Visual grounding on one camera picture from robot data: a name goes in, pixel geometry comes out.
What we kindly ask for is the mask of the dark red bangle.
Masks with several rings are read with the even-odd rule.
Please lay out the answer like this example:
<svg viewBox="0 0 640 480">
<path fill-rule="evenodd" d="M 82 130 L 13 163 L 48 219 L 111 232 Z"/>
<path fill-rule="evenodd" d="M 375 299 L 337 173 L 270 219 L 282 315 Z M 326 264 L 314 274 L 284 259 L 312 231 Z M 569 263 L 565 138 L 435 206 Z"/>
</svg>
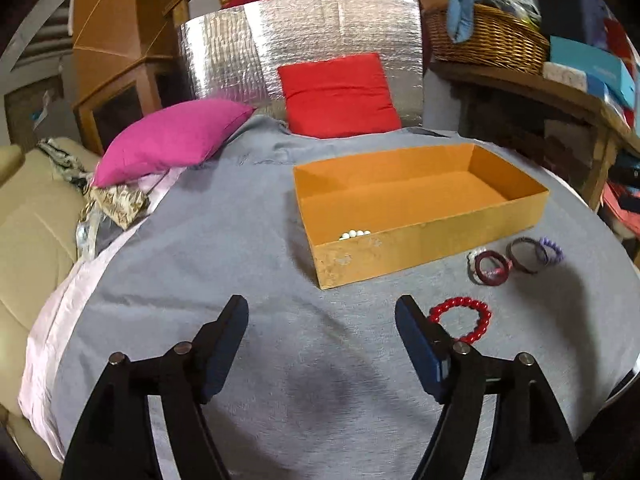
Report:
<svg viewBox="0 0 640 480">
<path fill-rule="evenodd" d="M 484 285 L 499 286 L 509 278 L 511 263 L 500 252 L 486 249 L 474 257 L 473 269 Z"/>
</svg>

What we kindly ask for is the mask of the metal cuff bangle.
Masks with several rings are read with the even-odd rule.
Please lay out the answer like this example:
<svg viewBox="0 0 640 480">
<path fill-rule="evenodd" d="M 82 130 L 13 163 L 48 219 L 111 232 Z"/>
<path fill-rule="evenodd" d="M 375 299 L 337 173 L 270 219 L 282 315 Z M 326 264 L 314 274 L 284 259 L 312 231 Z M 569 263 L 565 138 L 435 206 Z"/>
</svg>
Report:
<svg viewBox="0 0 640 480">
<path fill-rule="evenodd" d="M 511 240 L 506 246 L 506 255 L 516 270 L 534 275 L 544 270 L 550 258 L 541 242 L 528 236 L 520 236 Z"/>
</svg>

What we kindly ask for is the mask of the pink bed sheet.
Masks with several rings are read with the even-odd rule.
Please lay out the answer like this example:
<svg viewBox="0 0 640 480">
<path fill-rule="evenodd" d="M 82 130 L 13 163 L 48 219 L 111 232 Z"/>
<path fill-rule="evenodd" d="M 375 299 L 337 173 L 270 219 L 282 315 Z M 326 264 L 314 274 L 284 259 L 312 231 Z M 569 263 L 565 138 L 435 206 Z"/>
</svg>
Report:
<svg viewBox="0 0 640 480">
<path fill-rule="evenodd" d="M 56 460 L 64 460 L 80 414 L 107 352 L 122 347 L 143 358 L 193 332 L 198 318 L 185 308 L 150 303 L 136 278 L 159 269 L 160 230 L 177 210 L 182 171 L 145 177 L 159 214 L 119 234 L 92 260 L 76 260 L 49 296 L 27 337 L 17 403 Z"/>
</svg>

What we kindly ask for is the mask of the patterned fabric bag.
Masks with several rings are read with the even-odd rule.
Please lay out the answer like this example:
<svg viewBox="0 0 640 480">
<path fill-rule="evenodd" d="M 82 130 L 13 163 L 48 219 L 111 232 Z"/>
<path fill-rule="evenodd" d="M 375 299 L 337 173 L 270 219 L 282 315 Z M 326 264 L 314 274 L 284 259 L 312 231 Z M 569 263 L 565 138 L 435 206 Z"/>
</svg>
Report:
<svg viewBox="0 0 640 480">
<path fill-rule="evenodd" d="M 96 256 L 99 227 L 105 219 L 126 231 L 148 209 L 148 194 L 135 185 L 95 186 L 93 173 L 85 168 L 78 157 L 63 150 L 54 139 L 38 141 L 36 149 L 50 159 L 64 181 L 85 197 L 86 204 L 79 215 L 75 232 L 79 258 L 90 260 Z"/>
</svg>

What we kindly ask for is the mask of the beige leather sofa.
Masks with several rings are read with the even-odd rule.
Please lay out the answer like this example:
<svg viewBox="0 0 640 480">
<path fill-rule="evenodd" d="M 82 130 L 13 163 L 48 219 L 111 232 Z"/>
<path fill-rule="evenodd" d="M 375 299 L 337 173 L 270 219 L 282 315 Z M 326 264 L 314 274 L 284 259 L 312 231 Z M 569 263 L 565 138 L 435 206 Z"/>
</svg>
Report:
<svg viewBox="0 0 640 480">
<path fill-rule="evenodd" d="M 43 479 L 62 465 L 18 407 L 27 337 L 40 310 L 76 262 L 85 199 L 52 160 L 33 148 L 1 149 L 1 426 Z"/>
</svg>

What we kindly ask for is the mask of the orange cardboard box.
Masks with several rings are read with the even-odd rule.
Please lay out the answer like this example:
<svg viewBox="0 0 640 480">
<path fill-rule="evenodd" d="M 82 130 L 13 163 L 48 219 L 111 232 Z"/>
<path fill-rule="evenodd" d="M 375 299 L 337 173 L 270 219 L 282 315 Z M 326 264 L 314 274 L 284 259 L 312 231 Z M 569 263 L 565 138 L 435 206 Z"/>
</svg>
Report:
<svg viewBox="0 0 640 480">
<path fill-rule="evenodd" d="M 478 144 L 308 162 L 294 190 L 322 289 L 378 278 L 523 232 L 548 188 Z"/>
</svg>

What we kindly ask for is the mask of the magenta pillow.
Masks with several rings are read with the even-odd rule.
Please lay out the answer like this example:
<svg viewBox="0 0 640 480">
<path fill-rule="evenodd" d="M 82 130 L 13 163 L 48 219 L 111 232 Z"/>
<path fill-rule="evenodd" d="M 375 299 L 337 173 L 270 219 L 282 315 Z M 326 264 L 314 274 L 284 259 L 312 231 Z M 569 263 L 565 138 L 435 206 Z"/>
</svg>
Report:
<svg viewBox="0 0 640 480">
<path fill-rule="evenodd" d="M 149 114 L 122 130 L 102 156 L 93 184 L 98 188 L 205 162 L 254 113 L 223 99 L 182 102 Z"/>
</svg>

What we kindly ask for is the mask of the wooden cabinet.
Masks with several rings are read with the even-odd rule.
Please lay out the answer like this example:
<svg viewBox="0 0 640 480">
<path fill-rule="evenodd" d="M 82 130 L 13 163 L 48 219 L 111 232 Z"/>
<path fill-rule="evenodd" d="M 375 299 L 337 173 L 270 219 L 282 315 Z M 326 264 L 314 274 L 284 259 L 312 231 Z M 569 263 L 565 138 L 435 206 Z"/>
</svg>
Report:
<svg viewBox="0 0 640 480">
<path fill-rule="evenodd" d="M 186 98 L 169 0 L 74 0 L 74 113 L 101 154 L 122 130 Z"/>
</svg>

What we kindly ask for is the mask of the teal cardboard box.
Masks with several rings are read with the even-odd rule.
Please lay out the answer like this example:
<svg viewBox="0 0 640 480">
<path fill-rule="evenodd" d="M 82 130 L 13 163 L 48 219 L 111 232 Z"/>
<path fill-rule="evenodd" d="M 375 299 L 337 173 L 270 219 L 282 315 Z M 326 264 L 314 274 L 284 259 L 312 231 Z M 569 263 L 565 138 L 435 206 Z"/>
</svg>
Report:
<svg viewBox="0 0 640 480">
<path fill-rule="evenodd" d="M 617 56 L 589 44 L 551 36 L 550 61 L 599 78 L 620 102 L 628 108 L 634 108 L 636 84 L 624 62 Z"/>
</svg>

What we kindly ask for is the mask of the red cushion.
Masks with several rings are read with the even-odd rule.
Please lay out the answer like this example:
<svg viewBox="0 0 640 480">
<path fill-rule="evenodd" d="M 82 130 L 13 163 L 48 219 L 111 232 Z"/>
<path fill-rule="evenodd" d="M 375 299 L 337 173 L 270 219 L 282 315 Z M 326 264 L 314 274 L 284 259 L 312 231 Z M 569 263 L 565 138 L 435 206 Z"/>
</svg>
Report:
<svg viewBox="0 0 640 480">
<path fill-rule="evenodd" d="M 401 127 L 376 53 L 283 65 L 278 75 L 292 133 L 335 139 Z"/>
</svg>

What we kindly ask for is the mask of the wicker basket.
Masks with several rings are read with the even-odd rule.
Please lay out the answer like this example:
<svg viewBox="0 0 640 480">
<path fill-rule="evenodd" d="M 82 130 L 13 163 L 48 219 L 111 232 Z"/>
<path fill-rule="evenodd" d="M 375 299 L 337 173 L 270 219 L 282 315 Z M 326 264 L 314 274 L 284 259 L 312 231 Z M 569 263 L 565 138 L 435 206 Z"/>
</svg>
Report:
<svg viewBox="0 0 640 480">
<path fill-rule="evenodd" d="M 540 75 L 549 41 L 529 24 L 501 10 L 476 4 L 471 37 L 454 44 L 447 29 L 444 6 L 425 11 L 433 58 L 439 62 L 471 64 Z"/>
</svg>

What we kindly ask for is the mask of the silver foil panel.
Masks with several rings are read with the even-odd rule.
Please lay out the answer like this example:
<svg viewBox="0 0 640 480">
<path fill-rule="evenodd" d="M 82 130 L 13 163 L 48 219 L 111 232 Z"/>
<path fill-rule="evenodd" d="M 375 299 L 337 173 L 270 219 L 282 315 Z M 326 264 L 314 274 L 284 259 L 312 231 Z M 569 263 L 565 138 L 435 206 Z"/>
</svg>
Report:
<svg viewBox="0 0 640 480">
<path fill-rule="evenodd" d="M 260 0 L 178 28 L 195 99 L 243 102 L 284 116 L 279 67 L 374 52 L 403 125 L 423 116 L 419 0 Z"/>
</svg>

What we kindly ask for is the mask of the blue cloth in basket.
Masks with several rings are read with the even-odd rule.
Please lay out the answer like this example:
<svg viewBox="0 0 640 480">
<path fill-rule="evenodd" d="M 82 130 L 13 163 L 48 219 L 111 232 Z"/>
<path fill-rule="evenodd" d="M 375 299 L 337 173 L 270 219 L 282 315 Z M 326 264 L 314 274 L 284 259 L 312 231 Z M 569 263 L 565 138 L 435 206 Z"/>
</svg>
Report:
<svg viewBox="0 0 640 480">
<path fill-rule="evenodd" d="M 474 30 L 474 6 L 480 0 L 448 0 L 446 29 L 454 44 L 468 41 Z"/>
</svg>

